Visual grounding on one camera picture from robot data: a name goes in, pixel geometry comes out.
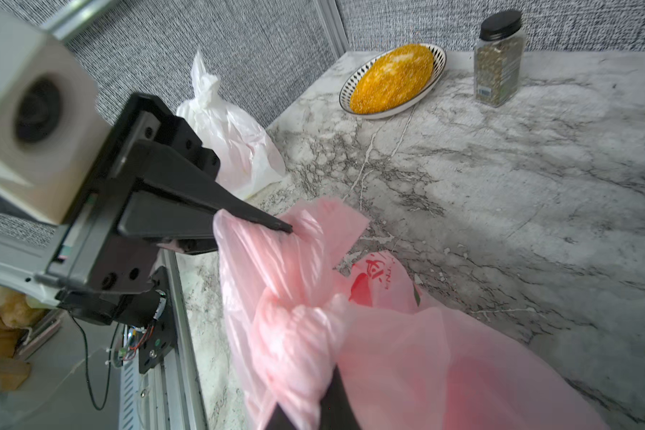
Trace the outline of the pink plastic bag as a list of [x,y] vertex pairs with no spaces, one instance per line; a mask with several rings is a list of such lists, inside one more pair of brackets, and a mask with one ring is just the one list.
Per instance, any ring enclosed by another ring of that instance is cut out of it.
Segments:
[[605,422],[541,358],[449,308],[388,251],[343,257],[368,219],[337,198],[301,201],[275,231],[212,218],[222,319],[247,422],[279,404],[319,429],[335,367],[360,429],[602,429]]

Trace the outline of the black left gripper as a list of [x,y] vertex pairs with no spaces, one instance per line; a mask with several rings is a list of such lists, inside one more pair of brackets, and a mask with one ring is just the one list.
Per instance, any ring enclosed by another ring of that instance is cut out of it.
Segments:
[[45,278],[62,293],[140,294],[163,245],[215,249],[212,218],[221,210],[293,231],[220,186],[219,170],[186,120],[157,96],[132,94],[57,231]]

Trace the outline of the cream banana print plastic bag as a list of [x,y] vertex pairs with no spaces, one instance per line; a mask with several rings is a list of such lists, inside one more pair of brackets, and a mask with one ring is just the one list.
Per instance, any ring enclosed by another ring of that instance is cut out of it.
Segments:
[[14,357],[24,336],[46,315],[33,308],[23,293],[0,286],[0,392],[17,390],[30,375],[32,367]]

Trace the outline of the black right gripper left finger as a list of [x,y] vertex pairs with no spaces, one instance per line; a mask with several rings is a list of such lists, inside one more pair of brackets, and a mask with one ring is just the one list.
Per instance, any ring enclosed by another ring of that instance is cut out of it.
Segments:
[[283,411],[281,406],[277,404],[265,427],[265,430],[296,430],[296,427],[291,423],[290,419]]

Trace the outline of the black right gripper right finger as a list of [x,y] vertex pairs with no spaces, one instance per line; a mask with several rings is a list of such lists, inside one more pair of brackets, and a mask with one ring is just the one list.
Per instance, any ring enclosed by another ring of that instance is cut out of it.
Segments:
[[338,367],[333,370],[333,378],[320,405],[320,430],[360,430]]

